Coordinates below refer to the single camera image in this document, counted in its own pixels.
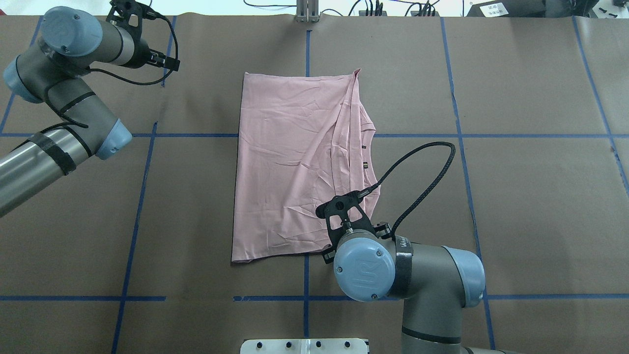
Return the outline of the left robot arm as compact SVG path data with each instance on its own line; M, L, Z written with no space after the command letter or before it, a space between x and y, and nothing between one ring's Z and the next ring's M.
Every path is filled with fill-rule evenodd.
M143 20L160 17L135 0L113 0L105 20L68 6L49 9L40 36L3 72L7 87L61 119L30 135L1 159L1 215L5 216L93 155L106 160L132 141L122 121L84 81L93 62L139 68L154 63L142 38Z

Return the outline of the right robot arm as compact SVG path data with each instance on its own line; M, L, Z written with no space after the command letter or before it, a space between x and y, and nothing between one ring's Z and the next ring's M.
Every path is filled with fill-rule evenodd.
M316 207L331 246L322 252L340 289L352 300L403 300L403 354L490 354L462 344L462 312L483 300L485 268L478 255L411 242L392 227L373 224L352 191Z

